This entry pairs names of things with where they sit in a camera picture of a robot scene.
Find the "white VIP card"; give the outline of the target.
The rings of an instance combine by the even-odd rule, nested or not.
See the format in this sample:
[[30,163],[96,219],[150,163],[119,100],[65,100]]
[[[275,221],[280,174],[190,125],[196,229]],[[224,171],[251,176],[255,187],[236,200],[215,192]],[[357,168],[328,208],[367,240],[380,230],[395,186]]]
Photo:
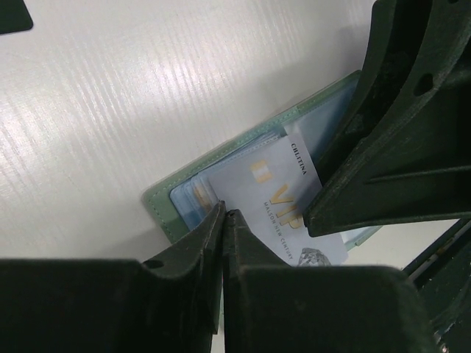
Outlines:
[[312,238],[302,217],[322,184],[302,136],[290,134],[213,172],[209,183],[252,233],[292,266],[340,265],[339,233]]

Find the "green card holder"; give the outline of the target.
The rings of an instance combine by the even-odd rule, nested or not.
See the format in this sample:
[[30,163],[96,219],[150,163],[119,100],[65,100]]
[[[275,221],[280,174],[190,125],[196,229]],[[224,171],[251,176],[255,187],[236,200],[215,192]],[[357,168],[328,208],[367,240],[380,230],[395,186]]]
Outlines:
[[199,226],[219,200],[233,202],[237,188],[254,188],[271,174],[259,157],[276,151],[285,166],[299,161],[303,173],[319,171],[319,161],[333,139],[358,85],[358,71],[216,148],[148,189],[143,196],[150,215],[175,243]]

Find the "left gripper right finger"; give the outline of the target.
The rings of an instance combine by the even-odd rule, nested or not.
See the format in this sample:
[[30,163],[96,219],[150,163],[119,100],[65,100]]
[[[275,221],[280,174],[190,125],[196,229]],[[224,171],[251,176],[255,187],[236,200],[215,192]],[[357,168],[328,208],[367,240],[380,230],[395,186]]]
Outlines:
[[227,352],[436,352],[411,280],[384,266],[291,267],[242,214],[225,219]]

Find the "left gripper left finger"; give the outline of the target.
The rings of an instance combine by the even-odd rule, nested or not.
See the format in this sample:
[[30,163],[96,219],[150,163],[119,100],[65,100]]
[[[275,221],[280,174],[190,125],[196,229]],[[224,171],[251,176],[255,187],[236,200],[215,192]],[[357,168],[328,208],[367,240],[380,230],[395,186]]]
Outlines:
[[219,324],[225,205],[137,260],[3,259],[3,352],[209,352]]

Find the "dark credit card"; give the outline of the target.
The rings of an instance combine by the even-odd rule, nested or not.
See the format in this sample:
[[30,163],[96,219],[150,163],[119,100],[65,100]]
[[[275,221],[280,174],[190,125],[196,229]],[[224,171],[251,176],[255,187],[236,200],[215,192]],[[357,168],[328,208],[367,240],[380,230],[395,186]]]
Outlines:
[[1,0],[0,35],[31,30],[34,24],[24,0]]

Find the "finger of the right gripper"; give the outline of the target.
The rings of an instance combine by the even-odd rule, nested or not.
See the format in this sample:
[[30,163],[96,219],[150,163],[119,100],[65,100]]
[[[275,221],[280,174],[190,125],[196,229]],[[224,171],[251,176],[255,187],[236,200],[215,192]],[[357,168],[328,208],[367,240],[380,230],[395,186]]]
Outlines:
[[313,237],[470,217],[470,71],[404,89],[305,212]]
[[317,165],[322,182],[398,98],[434,92],[470,40],[469,1],[376,1],[364,65],[349,107]]

